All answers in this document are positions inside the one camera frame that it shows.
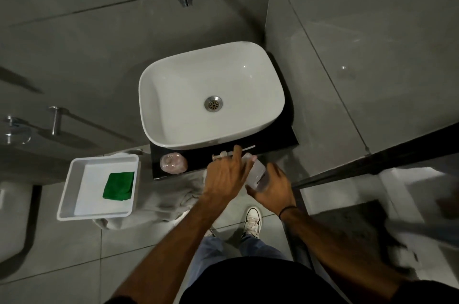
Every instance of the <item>black countertop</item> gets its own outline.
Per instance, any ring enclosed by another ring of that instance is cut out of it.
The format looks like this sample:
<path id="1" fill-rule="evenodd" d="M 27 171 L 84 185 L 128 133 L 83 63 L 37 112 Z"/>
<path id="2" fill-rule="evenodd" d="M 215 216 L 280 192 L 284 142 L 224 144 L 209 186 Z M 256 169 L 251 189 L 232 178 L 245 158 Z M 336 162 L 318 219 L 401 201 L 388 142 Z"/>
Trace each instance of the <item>black countertop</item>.
<path id="1" fill-rule="evenodd" d="M 234 145 L 240 145 L 242 148 L 255 145 L 254 148 L 247 151 L 253 155 L 260 155 L 295 146 L 298 144 L 298 141 L 296 140 L 293 129 L 291 128 L 292 119 L 292 110 L 290 110 L 289 103 L 286 103 L 280 116 L 278 116 L 278 118 L 268 127 L 253 135 L 235 141 L 187 150 L 168 149 L 150 143 L 152 151 L 153 178 L 164 179 L 169 176 L 176 176 L 162 171 L 159 165 L 161 157 L 168 153 L 178 152 L 186 158 L 188 161 L 188 170 L 185 173 L 187 173 L 206 168 L 212 161 L 212 155 L 219 155 L 222 151 L 232 151 Z"/>

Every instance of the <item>hand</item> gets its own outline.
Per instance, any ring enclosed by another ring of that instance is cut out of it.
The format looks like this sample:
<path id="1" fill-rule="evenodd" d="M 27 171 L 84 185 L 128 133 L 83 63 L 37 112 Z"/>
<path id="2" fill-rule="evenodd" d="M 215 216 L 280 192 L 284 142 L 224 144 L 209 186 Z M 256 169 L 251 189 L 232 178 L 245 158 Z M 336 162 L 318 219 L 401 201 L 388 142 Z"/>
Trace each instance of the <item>hand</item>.
<path id="1" fill-rule="evenodd" d="M 233 157 L 223 157 L 207 166 L 206 183 L 202 199 L 206 204 L 223 211 L 226 205 L 239 193 L 247 179 L 253 161 L 245 165 L 241 159 L 242 148 L 234 146 Z"/>
<path id="2" fill-rule="evenodd" d="M 264 192 L 254 191 L 246 185 L 247 193 L 269 211 L 279 216 L 284 207 L 296 206 L 291 184 L 276 164 L 268 163 L 269 184 Z"/>

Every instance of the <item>bracelet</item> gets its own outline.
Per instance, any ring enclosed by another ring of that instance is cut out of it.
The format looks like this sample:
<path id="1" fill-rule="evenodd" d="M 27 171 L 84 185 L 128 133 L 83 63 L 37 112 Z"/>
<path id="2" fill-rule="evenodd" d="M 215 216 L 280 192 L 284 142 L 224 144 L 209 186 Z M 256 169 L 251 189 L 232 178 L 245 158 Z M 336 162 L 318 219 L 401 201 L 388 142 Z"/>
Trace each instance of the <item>bracelet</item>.
<path id="1" fill-rule="evenodd" d="M 285 211 L 285 210 L 288 210 L 289 208 L 296 208 L 296 206 L 294 205 L 289 205 L 289 206 L 285 206 L 280 212 L 279 212 L 279 219 L 282 220 L 280 218 L 280 215 Z"/>

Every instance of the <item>folded green cloth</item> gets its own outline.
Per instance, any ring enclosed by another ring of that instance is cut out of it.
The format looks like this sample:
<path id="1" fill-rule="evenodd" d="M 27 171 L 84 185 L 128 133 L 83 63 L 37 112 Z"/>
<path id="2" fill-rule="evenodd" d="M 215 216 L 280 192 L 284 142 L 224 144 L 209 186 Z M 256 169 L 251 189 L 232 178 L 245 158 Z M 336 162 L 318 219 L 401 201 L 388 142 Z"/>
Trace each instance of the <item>folded green cloth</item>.
<path id="1" fill-rule="evenodd" d="M 108 176 L 102 197 L 110 200 L 128 200 L 132 195 L 134 172 L 116 172 Z"/>

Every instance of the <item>pink soap bottle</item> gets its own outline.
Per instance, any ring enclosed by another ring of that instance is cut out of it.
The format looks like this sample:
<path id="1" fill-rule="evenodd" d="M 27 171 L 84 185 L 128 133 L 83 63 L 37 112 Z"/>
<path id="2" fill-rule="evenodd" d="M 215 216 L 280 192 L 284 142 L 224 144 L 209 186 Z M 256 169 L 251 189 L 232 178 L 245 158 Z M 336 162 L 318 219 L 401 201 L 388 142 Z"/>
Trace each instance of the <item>pink soap bottle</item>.
<path id="1" fill-rule="evenodd" d="M 159 160 L 161 170 L 170 174 L 181 174 L 187 171 L 188 162 L 180 153 L 165 154 Z"/>

